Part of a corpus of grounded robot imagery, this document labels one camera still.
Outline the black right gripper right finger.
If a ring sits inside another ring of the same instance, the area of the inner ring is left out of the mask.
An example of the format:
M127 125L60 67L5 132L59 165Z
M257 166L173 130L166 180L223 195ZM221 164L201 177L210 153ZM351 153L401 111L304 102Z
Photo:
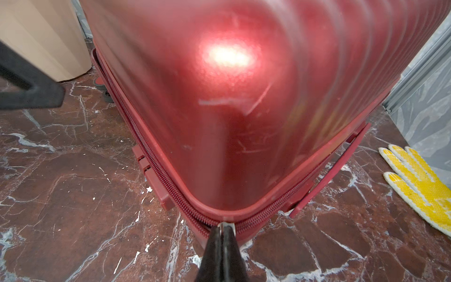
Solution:
M249 282L236 236L230 228L222 234L222 282Z

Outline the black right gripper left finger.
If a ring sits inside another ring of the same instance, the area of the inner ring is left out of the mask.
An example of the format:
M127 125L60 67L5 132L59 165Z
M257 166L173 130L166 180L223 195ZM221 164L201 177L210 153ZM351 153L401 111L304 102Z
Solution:
M195 282L222 280L222 235L218 227L211 229Z

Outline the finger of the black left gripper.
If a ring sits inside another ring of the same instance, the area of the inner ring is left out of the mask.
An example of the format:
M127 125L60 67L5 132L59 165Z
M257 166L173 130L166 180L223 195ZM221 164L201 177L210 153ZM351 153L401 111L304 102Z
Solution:
M1 109L59 108L65 88L1 43L1 77L19 90L1 93Z

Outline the silver zipper pull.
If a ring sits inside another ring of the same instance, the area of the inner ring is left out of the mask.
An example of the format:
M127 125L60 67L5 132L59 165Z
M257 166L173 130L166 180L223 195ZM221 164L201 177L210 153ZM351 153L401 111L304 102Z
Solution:
M234 235L236 235L236 226L234 223L229 223L229 222L221 222L217 225L220 234L223 234L227 228L230 228L233 232Z

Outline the red ribbed hardshell suitcase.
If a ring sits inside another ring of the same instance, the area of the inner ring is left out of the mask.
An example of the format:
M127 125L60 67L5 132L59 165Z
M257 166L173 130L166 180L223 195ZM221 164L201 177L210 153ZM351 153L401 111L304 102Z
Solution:
M198 241L250 240L319 170L451 10L449 1L82 1L96 68L163 206Z

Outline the yellow work glove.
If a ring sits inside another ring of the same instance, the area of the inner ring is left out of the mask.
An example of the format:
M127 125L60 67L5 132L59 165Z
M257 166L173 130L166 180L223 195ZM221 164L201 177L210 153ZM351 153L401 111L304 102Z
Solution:
M392 144L378 150L392 169L384 173L391 188L432 227L450 236L451 190L416 150Z

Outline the aluminium frame profiles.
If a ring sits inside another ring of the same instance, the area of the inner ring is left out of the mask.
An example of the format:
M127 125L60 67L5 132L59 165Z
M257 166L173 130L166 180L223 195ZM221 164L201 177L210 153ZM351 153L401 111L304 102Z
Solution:
M391 114L398 110L451 57L451 27L421 56L420 60L393 87L384 101Z

